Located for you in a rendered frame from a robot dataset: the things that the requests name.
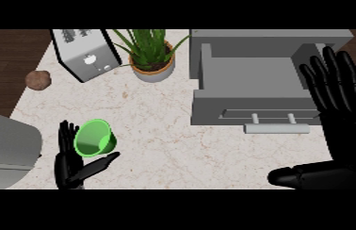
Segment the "black picture frame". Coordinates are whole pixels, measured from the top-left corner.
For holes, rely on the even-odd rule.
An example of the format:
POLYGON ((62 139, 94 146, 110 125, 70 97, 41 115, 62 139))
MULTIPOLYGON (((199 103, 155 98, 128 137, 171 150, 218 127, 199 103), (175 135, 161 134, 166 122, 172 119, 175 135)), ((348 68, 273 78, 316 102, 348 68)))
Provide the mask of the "black picture frame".
POLYGON ((50 35, 59 64, 81 83, 122 64, 103 29, 51 29, 50 35))

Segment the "brown round potato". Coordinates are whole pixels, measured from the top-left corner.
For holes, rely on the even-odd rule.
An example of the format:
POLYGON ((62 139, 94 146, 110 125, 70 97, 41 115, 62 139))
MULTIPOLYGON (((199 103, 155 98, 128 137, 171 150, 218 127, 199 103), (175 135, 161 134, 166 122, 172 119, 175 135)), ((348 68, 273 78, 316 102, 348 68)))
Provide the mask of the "brown round potato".
POLYGON ((31 71, 25 76, 26 87, 32 90, 44 90, 51 84, 51 77, 47 71, 31 71))

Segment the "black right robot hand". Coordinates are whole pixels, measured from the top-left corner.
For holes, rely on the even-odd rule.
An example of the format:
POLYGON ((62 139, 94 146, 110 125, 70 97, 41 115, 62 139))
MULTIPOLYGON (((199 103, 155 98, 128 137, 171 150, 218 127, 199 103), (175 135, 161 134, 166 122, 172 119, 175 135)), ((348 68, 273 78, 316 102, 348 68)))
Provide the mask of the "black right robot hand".
POLYGON ((268 183, 291 189, 356 189, 356 64, 345 51, 322 48, 301 64, 332 159, 270 171, 268 183))

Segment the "green cup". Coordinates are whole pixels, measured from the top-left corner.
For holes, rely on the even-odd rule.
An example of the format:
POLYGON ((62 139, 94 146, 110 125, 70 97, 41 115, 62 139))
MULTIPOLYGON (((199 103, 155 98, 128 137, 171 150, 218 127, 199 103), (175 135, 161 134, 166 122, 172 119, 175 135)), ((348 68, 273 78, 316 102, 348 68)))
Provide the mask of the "green cup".
POLYGON ((75 152, 81 157, 107 154, 116 145, 109 124, 101 119, 87 121, 73 138, 75 152))

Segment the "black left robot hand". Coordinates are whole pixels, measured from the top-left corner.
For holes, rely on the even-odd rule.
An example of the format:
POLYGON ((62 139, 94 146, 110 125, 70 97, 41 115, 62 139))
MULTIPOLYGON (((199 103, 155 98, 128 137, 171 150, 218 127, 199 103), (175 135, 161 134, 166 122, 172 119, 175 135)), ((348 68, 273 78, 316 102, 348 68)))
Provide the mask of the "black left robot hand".
POLYGON ((87 165, 75 152, 73 139, 79 127, 63 120, 59 123, 59 153, 54 159, 54 178, 59 189, 82 189, 82 181, 100 173, 119 156, 118 152, 99 158, 87 165))

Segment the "grey drawer front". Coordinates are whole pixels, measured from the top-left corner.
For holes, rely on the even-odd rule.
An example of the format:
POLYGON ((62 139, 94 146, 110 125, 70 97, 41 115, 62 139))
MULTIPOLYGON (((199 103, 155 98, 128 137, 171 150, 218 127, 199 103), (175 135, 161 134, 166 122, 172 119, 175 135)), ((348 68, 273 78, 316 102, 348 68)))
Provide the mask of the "grey drawer front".
POLYGON ((243 125, 252 123, 288 123, 292 113, 296 123, 320 125, 319 112, 310 97, 236 97, 193 91, 192 125, 243 125))

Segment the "grey drawer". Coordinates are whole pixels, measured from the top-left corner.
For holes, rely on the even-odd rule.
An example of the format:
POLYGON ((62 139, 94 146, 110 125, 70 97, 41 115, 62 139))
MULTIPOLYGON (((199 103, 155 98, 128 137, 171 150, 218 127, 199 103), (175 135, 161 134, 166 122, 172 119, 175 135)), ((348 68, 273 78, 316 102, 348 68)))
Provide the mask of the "grey drawer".
POLYGON ((308 98, 298 65, 317 56, 317 46, 302 44, 286 57, 212 57, 211 45, 202 45, 200 98, 308 98))
POLYGON ((243 125, 252 123, 288 123, 292 113, 296 123, 320 125, 319 112, 310 97, 236 97, 193 91, 192 125, 243 125))

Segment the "green plant in pot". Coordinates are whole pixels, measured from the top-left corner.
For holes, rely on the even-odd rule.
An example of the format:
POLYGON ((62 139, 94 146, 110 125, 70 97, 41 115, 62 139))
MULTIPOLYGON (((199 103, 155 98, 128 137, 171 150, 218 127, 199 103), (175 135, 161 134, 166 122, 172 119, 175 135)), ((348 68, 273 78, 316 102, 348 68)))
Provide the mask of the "green plant in pot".
POLYGON ((128 53, 128 66, 135 77, 147 82, 161 82, 175 68, 175 51, 189 36, 172 46, 165 40, 164 29, 128 29, 128 36, 113 29, 113 33, 125 45, 115 44, 128 53))

